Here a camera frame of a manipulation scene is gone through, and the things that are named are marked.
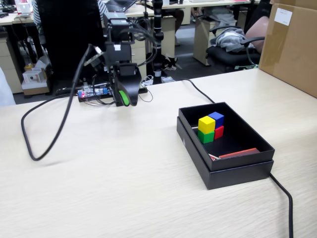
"red rectangular block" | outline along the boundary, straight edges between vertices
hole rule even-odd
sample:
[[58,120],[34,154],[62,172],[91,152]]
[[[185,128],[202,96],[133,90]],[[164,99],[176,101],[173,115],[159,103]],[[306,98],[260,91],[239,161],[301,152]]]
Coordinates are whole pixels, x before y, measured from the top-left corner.
[[253,155],[253,154],[257,154],[257,153],[259,153],[259,150],[257,148],[252,148],[249,150],[242,150],[242,151],[238,151],[238,152],[231,153],[231,154],[220,155],[219,158],[220,159],[228,159],[228,158],[235,158],[235,157],[239,157],[239,156],[243,156],[243,155]]
[[214,140],[220,138],[223,136],[223,130],[224,130],[224,127],[221,126],[219,128],[217,128],[216,130],[214,130]]

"desk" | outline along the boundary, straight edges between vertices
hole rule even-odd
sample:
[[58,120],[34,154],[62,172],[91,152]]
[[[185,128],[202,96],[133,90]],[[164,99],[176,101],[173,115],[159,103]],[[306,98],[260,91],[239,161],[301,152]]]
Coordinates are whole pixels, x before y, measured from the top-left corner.
[[[272,173],[293,196],[294,237],[316,237],[317,99],[259,69],[193,81],[275,148]],[[37,163],[20,120],[39,103],[0,108],[1,235],[288,237],[288,199],[271,179],[206,189],[176,132],[176,117],[181,107],[209,101],[189,82],[149,90],[153,101],[136,107],[97,108],[74,99],[56,145]],[[26,119],[37,156],[66,104],[55,100]]]
[[[232,0],[219,0],[219,1],[206,1],[206,2],[184,2],[183,4],[172,4],[164,5],[162,9],[176,9],[176,8],[192,8],[192,7],[203,7],[203,6],[227,6],[227,5],[241,5],[250,4],[249,1],[232,1]],[[148,6],[152,6],[151,1],[147,2]]]
[[[154,11],[147,8],[149,16],[154,16]],[[139,17],[144,16],[144,6],[143,5],[133,5],[126,12],[127,17]],[[12,24],[21,24],[21,23],[34,23],[33,14],[28,19],[14,20],[17,17],[18,13],[10,13],[9,16],[0,18],[0,26],[7,26]]]

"wires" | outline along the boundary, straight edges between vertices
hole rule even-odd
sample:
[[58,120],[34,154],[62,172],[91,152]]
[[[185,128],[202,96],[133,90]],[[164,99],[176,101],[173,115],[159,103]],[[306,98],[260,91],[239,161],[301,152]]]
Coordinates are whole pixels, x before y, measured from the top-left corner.
[[[136,23],[132,22],[132,21],[129,20],[129,19],[128,19],[127,21],[131,22],[134,28],[124,29],[124,30],[122,30],[122,31],[120,32],[120,34],[123,34],[123,33],[126,33],[126,32],[130,32],[130,33],[133,33],[133,35],[134,35],[134,37],[135,37],[135,39],[136,39],[137,41],[144,41],[144,40],[146,40],[146,39],[149,39],[149,40],[151,41],[151,43],[153,44],[152,54],[151,54],[150,57],[147,58],[143,63],[139,64],[138,67],[153,62],[154,59],[155,59],[156,56],[157,56],[157,53],[158,53],[158,51],[157,51],[158,41],[157,41],[157,39],[155,39],[155,38],[150,34],[151,25],[150,25],[149,20],[146,19],[146,18],[139,17],[139,18],[136,20]],[[146,29],[139,25],[139,24],[142,24],[142,23],[145,23]]]
[[[208,98],[212,103],[215,103],[210,97],[208,97],[205,93],[203,93],[201,90],[199,90],[196,85],[189,79],[181,79],[191,82],[191,84],[194,86],[194,88],[197,89],[198,92],[203,94],[206,98]],[[292,195],[277,181],[277,179],[270,173],[269,176],[271,179],[279,186],[279,188],[287,195],[288,201],[289,201],[289,210],[288,210],[288,230],[289,230],[289,237],[293,238],[293,198]]]
[[97,75],[94,75],[94,77],[93,77],[93,93],[94,93],[94,96],[95,96],[96,101],[97,101],[98,103],[100,103],[101,106],[107,106],[107,105],[113,104],[114,101],[111,102],[111,103],[105,103],[105,102],[101,101],[101,99],[97,96],[96,91],[95,91],[95,78],[96,78],[96,76],[97,76]]
[[29,60],[29,62],[30,62],[31,56],[30,56],[30,54],[28,53],[28,51],[26,50],[26,48],[25,48],[24,41],[21,41],[21,40],[19,39],[19,37],[17,36],[17,34],[16,34],[15,31],[14,31],[13,26],[12,26],[12,31],[13,31],[14,36],[15,36],[15,37],[17,38],[17,40],[20,42],[20,44],[21,44],[22,48],[24,49],[26,55],[28,56],[28,60]]
[[[79,98],[79,99],[81,100],[81,102],[83,102],[83,103],[85,103],[85,104],[87,104],[89,106],[93,106],[93,107],[104,107],[105,106],[105,105],[100,105],[98,103],[94,103],[94,102],[90,102],[90,101],[84,101],[82,98]],[[106,106],[109,106],[109,105],[112,105],[112,104],[114,104],[114,101],[109,103],[109,104],[107,104]]]
[[149,92],[150,95],[152,96],[152,99],[151,99],[150,101],[145,101],[143,98],[141,98],[141,96],[140,96],[140,94],[139,94],[139,97],[141,98],[141,100],[142,100],[143,102],[150,103],[151,101],[153,101],[153,94],[149,91],[149,89],[148,89],[148,92]]
[[277,179],[273,176],[273,174],[269,174],[271,179],[279,186],[279,188],[287,195],[289,200],[289,208],[288,208],[288,234],[290,238],[294,237],[293,231],[293,198],[292,195],[277,181]]
[[214,103],[214,101],[213,101],[210,97],[208,97],[205,93],[203,93],[198,87],[196,87],[196,85],[195,85],[190,79],[184,78],[184,79],[181,79],[180,81],[189,81],[189,82],[194,86],[194,88],[196,88],[196,90],[197,90],[198,92],[200,92],[201,94],[203,94],[206,98],[209,99],[209,101],[211,101],[212,103]]
[[73,82],[72,82],[73,85],[72,85],[72,88],[71,88],[71,92],[70,92],[70,94],[68,94],[68,95],[70,95],[71,97],[69,97],[68,104],[67,104],[67,108],[66,108],[64,117],[63,117],[63,119],[62,119],[62,122],[61,122],[61,124],[60,124],[60,126],[59,126],[59,129],[58,129],[58,131],[57,131],[57,133],[56,133],[56,135],[55,135],[53,141],[51,142],[51,144],[49,145],[49,147],[46,149],[46,151],[45,151],[41,156],[39,156],[39,157],[37,157],[37,158],[34,156],[34,154],[33,154],[33,152],[32,152],[31,145],[30,145],[28,136],[27,136],[26,131],[25,131],[24,120],[25,120],[25,118],[26,118],[32,111],[34,111],[35,109],[39,108],[40,106],[42,106],[42,105],[44,105],[44,104],[46,104],[46,103],[48,103],[48,102],[50,102],[50,101],[52,101],[52,100],[54,100],[54,99],[56,99],[56,98],[61,98],[61,97],[65,96],[65,95],[60,95],[60,96],[54,97],[54,98],[52,98],[52,99],[49,99],[49,100],[47,100],[47,101],[45,101],[45,102],[43,102],[43,103],[41,103],[41,104],[35,106],[35,107],[32,108],[31,110],[29,110],[26,114],[24,114],[24,116],[22,117],[22,119],[21,119],[21,128],[22,128],[23,136],[24,136],[24,139],[25,139],[25,143],[26,143],[26,146],[27,146],[29,155],[30,155],[30,157],[31,157],[31,159],[32,159],[33,161],[39,161],[39,160],[43,159],[43,158],[49,153],[49,151],[52,149],[52,147],[54,146],[55,142],[57,141],[57,139],[58,139],[58,137],[59,137],[61,131],[63,130],[63,127],[64,127],[64,125],[65,125],[65,122],[66,122],[66,119],[67,119],[67,116],[68,116],[68,113],[69,113],[69,110],[70,110],[71,102],[72,102],[72,100],[73,100],[72,95],[75,94],[75,87],[76,87],[76,84],[77,84],[77,82],[78,82],[78,80],[79,80],[79,76],[80,76],[80,74],[81,74],[81,71],[82,71],[82,69],[83,69],[83,65],[84,65],[85,59],[88,57],[89,53],[90,53],[93,49],[94,49],[93,45],[89,44],[89,46],[88,46],[88,48],[87,48],[85,54],[84,54],[83,57],[81,58],[81,60],[80,60],[80,62],[79,62],[79,65],[78,65],[78,67],[77,67],[77,69],[76,69],[75,76],[74,76],[74,78],[73,78]]

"yellow cube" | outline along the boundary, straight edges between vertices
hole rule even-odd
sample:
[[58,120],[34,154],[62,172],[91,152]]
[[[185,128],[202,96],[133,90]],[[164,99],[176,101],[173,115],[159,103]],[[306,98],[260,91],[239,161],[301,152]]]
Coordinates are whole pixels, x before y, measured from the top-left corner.
[[214,131],[214,127],[216,126],[216,121],[208,116],[204,118],[200,118],[198,121],[198,130],[203,132],[204,134],[209,134]]

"person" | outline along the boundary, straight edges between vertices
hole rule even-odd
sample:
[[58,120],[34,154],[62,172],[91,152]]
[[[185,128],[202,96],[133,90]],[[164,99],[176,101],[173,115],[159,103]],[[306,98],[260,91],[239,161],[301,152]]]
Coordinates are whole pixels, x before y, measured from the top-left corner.
[[[39,9],[38,9],[38,5],[37,5],[36,0],[32,0],[32,6],[33,6],[34,23],[36,24],[36,27],[39,31],[40,41],[41,41],[41,44],[43,45],[46,43],[46,40],[44,37],[44,32],[43,32],[42,23],[41,23],[41,17],[39,14]],[[103,22],[104,21],[103,15],[105,12],[108,12],[108,9],[102,0],[98,0],[98,8],[99,8],[99,13],[100,13],[100,20],[101,20],[101,22]]]
[[[182,25],[184,19],[184,11],[182,9],[176,9],[175,11],[169,12],[176,20],[175,20],[175,34],[179,27]],[[175,46],[180,46],[176,35],[175,35]]]
[[196,18],[199,16],[199,8],[198,7],[192,7],[190,9],[191,13],[191,19],[193,22],[196,22]]
[[[179,27],[182,25],[183,19],[184,19],[184,11],[182,9],[175,9],[175,10],[162,10],[162,16],[168,16],[172,15],[175,20],[175,34],[176,31],[179,29]],[[176,35],[175,35],[175,46],[180,46]]]

